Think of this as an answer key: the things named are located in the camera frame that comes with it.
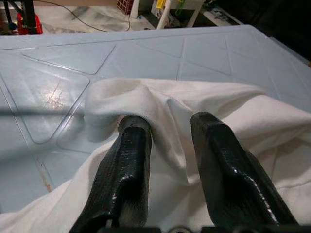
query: red basket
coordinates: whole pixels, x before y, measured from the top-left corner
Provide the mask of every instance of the red basket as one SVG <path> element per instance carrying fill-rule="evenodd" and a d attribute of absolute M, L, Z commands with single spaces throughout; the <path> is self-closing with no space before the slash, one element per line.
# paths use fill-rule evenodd
<path fill-rule="evenodd" d="M 118 0 L 117 7 L 126 15 L 131 13 L 134 0 Z"/>

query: yellow object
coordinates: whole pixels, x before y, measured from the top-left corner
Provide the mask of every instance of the yellow object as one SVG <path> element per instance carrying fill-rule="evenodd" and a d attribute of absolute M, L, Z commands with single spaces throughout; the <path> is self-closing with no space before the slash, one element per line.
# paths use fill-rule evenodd
<path fill-rule="evenodd" d="M 166 0 L 157 0 L 156 2 L 156 8 L 157 9 L 163 9 L 165 5 Z"/>

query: black cable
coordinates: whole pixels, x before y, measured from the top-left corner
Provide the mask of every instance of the black cable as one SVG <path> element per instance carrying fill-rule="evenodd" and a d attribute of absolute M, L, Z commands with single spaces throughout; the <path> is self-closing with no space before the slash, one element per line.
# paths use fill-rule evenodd
<path fill-rule="evenodd" d="M 70 9 L 68 9 L 67 7 L 63 6 L 63 5 L 60 5 L 60 4 L 57 4 L 57 3 L 54 3 L 54 2 L 50 2 L 50 1 L 43 1 L 43 0 L 33 0 L 33 1 L 37 1 L 37 2 L 44 2 L 44 3 L 48 3 L 48 4 L 52 4 L 52 5 L 55 5 L 55 6 L 60 6 L 60 7 L 63 7 L 65 8 L 67 11 L 69 11 L 70 13 L 72 13 L 73 16 L 75 16 L 77 18 L 77 20 L 79 20 L 81 23 L 87 25 L 88 27 L 90 28 L 93 28 L 93 29 L 96 29 L 98 31 L 101 31 L 101 32 L 104 32 L 104 33 L 107 33 L 108 31 L 105 31 L 105 30 L 102 30 L 102 29 L 99 29 L 99 28 L 95 28 L 85 22 L 83 22 L 82 20 L 79 19 L 79 17 L 74 13 L 72 12 Z M 130 15 L 128 16 L 128 28 L 126 29 L 126 32 L 128 30 L 130 30 L 130 27 L 131 27 L 131 22 L 130 22 Z"/>

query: white towel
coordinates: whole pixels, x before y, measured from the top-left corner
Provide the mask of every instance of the white towel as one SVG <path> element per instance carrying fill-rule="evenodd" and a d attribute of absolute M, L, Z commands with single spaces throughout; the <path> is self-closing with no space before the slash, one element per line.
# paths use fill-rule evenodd
<path fill-rule="evenodd" d="M 68 232 L 80 215 L 99 162 L 123 115 L 152 128 L 147 225 L 212 225 L 200 186 L 190 118 L 208 111 L 228 124 L 265 168 L 299 223 L 311 223 L 311 114 L 235 83 L 107 79 L 88 89 L 85 123 L 103 141 L 72 180 L 16 213 L 0 215 L 0 232 Z"/>

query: white floor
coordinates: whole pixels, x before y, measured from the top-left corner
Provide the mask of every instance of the white floor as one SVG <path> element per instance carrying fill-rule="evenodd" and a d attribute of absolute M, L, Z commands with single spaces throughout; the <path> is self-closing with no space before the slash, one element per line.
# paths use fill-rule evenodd
<path fill-rule="evenodd" d="M 118 8 L 112 6 L 69 6 L 80 20 L 104 31 L 140 31 L 154 29 L 144 18 L 129 18 Z M 93 33 L 100 32 L 75 18 L 69 11 L 60 6 L 36 6 L 35 13 L 39 16 L 43 34 Z"/>

